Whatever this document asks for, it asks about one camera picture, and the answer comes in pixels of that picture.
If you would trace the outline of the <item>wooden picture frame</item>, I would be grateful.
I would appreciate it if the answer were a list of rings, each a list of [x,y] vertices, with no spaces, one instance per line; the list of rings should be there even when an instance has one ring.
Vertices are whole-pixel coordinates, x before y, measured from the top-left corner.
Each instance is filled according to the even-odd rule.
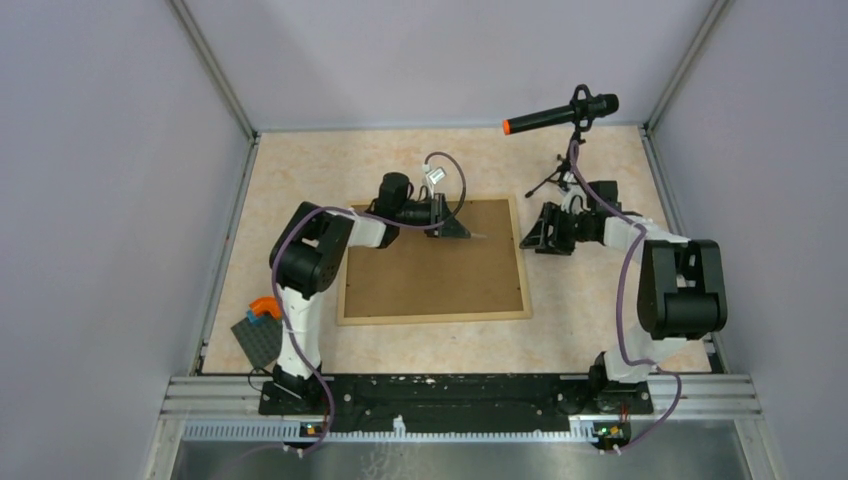
[[[349,248],[338,277],[338,325],[531,318],[514,197],[471,199],[458,219],[470,238],[405,229],[385,249]]]

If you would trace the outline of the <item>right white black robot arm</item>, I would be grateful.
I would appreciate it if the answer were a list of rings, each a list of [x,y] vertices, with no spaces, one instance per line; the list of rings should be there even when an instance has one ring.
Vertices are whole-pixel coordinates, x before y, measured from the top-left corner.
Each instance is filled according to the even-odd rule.
[[[724,328],[727,303],[721,253],[712,240],[672,234],[637,212],[624,211],[618,185],[593,181],[567,189],[562,204],[547,202],[523,249],[570,255],[579,243],[595,242],[624,253],[622,267],[638,264],[638,323],[623,326],[624,288],[616,292],[617,345],[591,366],[586,397],[612,412],[640,396],[656,366],[687,343]]]

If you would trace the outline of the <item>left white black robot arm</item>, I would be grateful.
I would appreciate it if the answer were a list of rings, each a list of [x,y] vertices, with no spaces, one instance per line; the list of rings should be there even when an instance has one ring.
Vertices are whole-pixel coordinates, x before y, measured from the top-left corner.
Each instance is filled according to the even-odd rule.
[[[456,205],[450,206],[445,194],[435,190],[443,175],[442,168],[426,174],[418,199],[412,198],[412,183],[406,175],[390,172],[363,211],[321,207],[308,201],[295,210],[269,258],[283,322],[272,378],[282,390],[283,401],[295,412],[308,413],[320,401],[320,309],[349,248],[385,249],[403,228],[422,231],[431,238],[471,238],[471,232],[456,218],[467,191],[462,189]]]

